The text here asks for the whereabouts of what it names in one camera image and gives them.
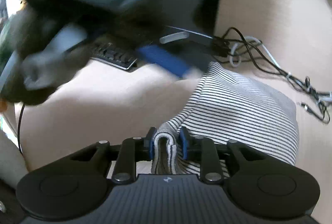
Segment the black and white striped fabric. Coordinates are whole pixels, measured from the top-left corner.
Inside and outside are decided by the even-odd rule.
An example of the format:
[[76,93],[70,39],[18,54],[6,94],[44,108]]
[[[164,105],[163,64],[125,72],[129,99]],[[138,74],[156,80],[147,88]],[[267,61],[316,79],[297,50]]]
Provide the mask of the black and white striped fabric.
[[[173,119],[153,137],[153,174],[199,173],[198,163],[182,159],[179,129],[225,144],[237,140],[294,165],[298,152],[296,106],[279,91],[210,63],[209,71]],[[222,163],[225,174],[227,170]]]

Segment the logo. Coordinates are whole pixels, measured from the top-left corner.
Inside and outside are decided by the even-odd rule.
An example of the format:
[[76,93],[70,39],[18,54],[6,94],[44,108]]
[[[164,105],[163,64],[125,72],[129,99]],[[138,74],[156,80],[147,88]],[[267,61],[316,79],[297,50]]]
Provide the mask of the logo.
[[170,181],[172,181],[173,179],[171,177],[166,177],[163,179],[166,183],[169,183]]

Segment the cable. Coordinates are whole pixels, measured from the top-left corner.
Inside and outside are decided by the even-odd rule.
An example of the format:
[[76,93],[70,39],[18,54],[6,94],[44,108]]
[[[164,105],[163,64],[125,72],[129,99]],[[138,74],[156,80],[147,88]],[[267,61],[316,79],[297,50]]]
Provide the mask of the cable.
[[[239,36],[240,36],[240,40],[236,40],[236,39],[232,39],[232,40],[228,40],[226,39],[226,36],[229,34],[230,31],[235,31]],[[283,76],[289,83],[290,85],[298,92],[302,92],[305,93],[309,96],[311,96],[311,98],[316,102],[316,105],[318,106],[318,109],[321,113],[321,116],[318,115],[316,112],[314,112],[307,104],[305,103],[300,103],[300,106],[303,107],[309,114],[315,116],[317,119],[319,119],[321,122],[323,122],[324,124],[328,124],[330,122],[330,114],[327,111],[327,107],[332,103],[332,92],[317,92],[315,90],[314,87],[312,87],[312,85],[310,84],[310,79],[309,77],[306,77],[305,82],[301,81],[299,78],[295,77],[294,75],[292,75],[289,72],[286,72],[285,70],[283,70],[279,64],[276,62],[276,60],[273,58],[273,56],[270,54],[270,52],[266,49],[266,47],[261,44],[261,46],[263,47],[263,49],[267,52],[268,56],[270,57],[271,61],[259,50],[258,46],[259,45],[255,45],[253,44],[252,41],[247,41],[246,38],[250,39],[250,37],[244,37],[243,34],[235,27],[230,27],[229,29],[227,29],[227,31],[223,34],[222,37],[217,38],[217,42],[215,42],[216,46],[219,47],[222,51],[226,51],[227,48],[229,49],[229,45],[230,42],[237,42],[237,43],[243,43],[243,46],[246,48],[246,52],[244,52],[244,54],[248,53],[250,60],[252,61],[252,63],[254,64],[254,66],[261,70],[262,72],[271,74],[271,75],[278,75],[278,76]],[[258,39],[251,37],[252,40],[255,40],[255,42],[257,42]],[[240,53],[236,53],[237,50],[239,48],[235,48],[234,50],[231,50],[230,53],[228,53],[229,57],[233,57],[233,56],[240,56]],[[252,50],[256,50],[260,57],[259,58],[255,58],[252,54]],[[276,72],[271,71],[271,70],[266,70],[263,69],[262,67],[260,67],[256,60],[257,59],[263,59],[265,60],[267,63],[269,63],[269,65],[276,70]]]
[[21,141],[20,141],[20,130],[21,130],[21,122],[22,122],[24,108],[25,108],[25,104],[22,105],[20,117],[19,117],[19,123],[17,125],[17,143],[19,145],[19,151],[21,154],[23,154],[23,152],[22,152]]

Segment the ribbed gray surface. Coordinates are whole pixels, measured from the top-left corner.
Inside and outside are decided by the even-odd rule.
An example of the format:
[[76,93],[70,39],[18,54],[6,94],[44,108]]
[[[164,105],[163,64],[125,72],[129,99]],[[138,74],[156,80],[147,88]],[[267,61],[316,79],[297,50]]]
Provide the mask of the ribbed gray surface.
[[[25,219],[22,224],[45,221]],[[250,216],[227,198],[223,189],[201,183],[191,175],[140,175],[130,185],[113,189],[95,211],[76,220],[53,224],[255,224],[278,223]],[[309,216],[279,223],[317,223]]]

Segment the striped cloth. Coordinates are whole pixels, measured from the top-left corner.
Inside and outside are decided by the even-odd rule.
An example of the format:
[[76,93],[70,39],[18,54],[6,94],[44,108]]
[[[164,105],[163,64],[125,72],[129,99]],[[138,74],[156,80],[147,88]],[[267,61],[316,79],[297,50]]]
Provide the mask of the striped cloth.
[[[153,136],[153,174],[200,172],[177,144],[180,127],[215,143],[237,140],[294,165],[298,152],[296,106],[279,91],[211,62],[186,106]],[[225,163],[221,161],[227,175]]]

